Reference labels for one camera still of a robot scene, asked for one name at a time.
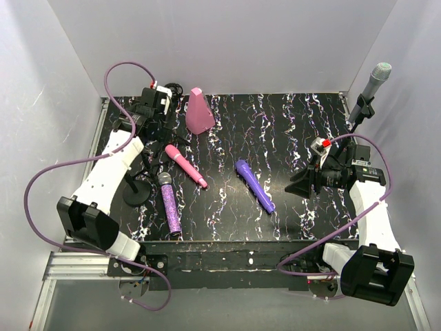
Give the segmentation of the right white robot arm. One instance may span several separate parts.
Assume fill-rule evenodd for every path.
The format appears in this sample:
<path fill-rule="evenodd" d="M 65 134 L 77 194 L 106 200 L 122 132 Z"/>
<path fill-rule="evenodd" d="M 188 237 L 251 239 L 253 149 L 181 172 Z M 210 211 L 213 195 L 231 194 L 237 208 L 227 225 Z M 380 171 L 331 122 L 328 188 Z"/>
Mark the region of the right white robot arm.
<path fill-rule="evenodd" d="M 346 190 L 358 221 L 359 244 L 352 250 L 330 240 L 320 245 L 322 260 L 340 277 L 342 293 L 395 306 L 414 270 L 414 260 L 405 254 L 391 229 L 386 203 L 386 176 L 370 162 L 368 146 L 351 144 L 345 152 L 329 154 L 320 146 L 309 165 L 294 175 L 285 192 L 304 199 L 322 188 Z"/>

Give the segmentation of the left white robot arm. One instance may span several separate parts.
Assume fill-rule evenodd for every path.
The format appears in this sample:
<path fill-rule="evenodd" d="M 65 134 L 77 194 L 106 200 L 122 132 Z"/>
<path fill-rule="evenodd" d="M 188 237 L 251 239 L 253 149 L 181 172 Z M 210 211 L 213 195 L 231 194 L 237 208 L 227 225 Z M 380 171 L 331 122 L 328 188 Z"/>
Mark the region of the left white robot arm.
<path fill-rule="evenodd" d="M 119 230 L 119 224 L 110 217 L 110 209 L 132 162 L 153 139 L 154 129 L 165 123 L 172 97 L 172 91 L 166 87 L 143 89 L 141 98 L 126 109 L 136 125 L 134 138 L 130 137 L 132 124 L 124 114 L 113 123 L 103 150 L 103 154 L 111 156 L 98 160 L 72 196 L 61 197 L 57 203 L 69 237 L 128 261 L 137 258 L 140 244 Z"/>

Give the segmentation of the silver microphone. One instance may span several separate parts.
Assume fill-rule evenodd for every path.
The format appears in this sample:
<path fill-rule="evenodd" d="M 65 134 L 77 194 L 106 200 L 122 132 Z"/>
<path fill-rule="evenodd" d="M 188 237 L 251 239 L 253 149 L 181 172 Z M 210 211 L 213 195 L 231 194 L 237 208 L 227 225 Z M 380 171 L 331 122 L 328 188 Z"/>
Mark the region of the silver microphone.
<path fill-rule="evenodd" d="M 356 104 L 349 115 L 350 123 L 355 123 L 356 117 L 361 113 L 362 103 L 359 101 L 359 99 L 363 99 L 365 103 L 372 101 L 379 87 L 389 78 L 391 70 L 392 66 L 390 63 L 380 62 L 371 71 L 368 83 L 366 84 L 364 90 L 360 93 Z"/>

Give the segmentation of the black round-base mic stand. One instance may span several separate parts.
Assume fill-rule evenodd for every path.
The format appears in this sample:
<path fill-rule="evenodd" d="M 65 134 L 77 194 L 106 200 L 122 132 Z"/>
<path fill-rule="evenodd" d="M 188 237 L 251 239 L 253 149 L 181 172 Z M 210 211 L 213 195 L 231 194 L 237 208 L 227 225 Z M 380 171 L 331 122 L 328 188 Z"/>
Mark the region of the black round-base mic stand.
<path fill-rule="evenodd" d="M 354 122 L 353 122 L 353 126 L 352 126 L 350 133 L 354 133 L 356 131 L 356 128 L 365 119 L 370 119 L 375 114 L 375 111 L 371 106 L 371 102 L 374 99 L 375 99 L 375 97 L 367 99 L 366 97 L 363 96 L 363 94 L 360 94 L 358 96 L 356 106 L 359 107 L 359 111 L 357 111 L 357 113 L 354 117 Z M 340 155 L 347 149 L 347 147 L 350 143 L 351 143 L 351 137 L 347 137 L 342 140 L 340 147 L 337 149 L 337 152 L 334 155 L 338 161 L 340 160 Z"/>

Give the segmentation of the black folding tripod stand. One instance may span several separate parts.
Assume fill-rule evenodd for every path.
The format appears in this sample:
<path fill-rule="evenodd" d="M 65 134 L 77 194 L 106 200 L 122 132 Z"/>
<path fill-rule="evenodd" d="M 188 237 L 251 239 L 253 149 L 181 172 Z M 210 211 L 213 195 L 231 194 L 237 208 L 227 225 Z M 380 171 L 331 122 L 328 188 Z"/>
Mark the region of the black folding tripod stand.
<path fill-rule="evenodd" d="M 158 168 L 162 165 L 160 162 L 161 154 L 165 151 L 165 147 L 169 144 L 173 146 L 190 146 L 190 142 L 179 135 L 174 128 L 174 119 L 168 119 L 167 121 L 163 121 L 162 124 L 158 127 L 158 130 L 155 132 L 154 136 L 154 144 L 151 149 L 151 161 L 149 165 L 146 166 L 146 169 L 150 173 L 154 173 L 154 171 L 158 171 Z"/>

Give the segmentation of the purple glitter microphone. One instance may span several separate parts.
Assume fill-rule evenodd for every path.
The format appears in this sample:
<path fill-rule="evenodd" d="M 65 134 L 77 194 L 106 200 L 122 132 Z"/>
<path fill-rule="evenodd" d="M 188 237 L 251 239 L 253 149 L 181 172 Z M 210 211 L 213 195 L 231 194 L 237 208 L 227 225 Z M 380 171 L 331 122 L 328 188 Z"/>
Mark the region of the purple glitter microphone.
<path fill-rule="evenodd" d="M 171 237 L 181 235 L 182 227 L 176 207 L 174 189 L 172 187 L 172 178 L 168 172 L 162 172 L 158 176 L 158 183 L 161 187 L 161 194 L 165 206 L 167 223 Z"/>

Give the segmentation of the pink microphone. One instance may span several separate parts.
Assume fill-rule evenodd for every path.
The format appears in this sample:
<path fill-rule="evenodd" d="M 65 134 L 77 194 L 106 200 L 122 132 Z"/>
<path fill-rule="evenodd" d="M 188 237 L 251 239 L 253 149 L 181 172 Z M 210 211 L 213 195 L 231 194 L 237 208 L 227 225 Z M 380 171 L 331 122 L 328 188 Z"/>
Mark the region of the pink microphone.
<path fill-rule="evenodd" d="M 172 144 L 166 145 L 165 152 L 169 158 L 176 162 L 182 170 L 202 188 L 207 188 L 208 184 L 196 168 L 181 154 Z"/>

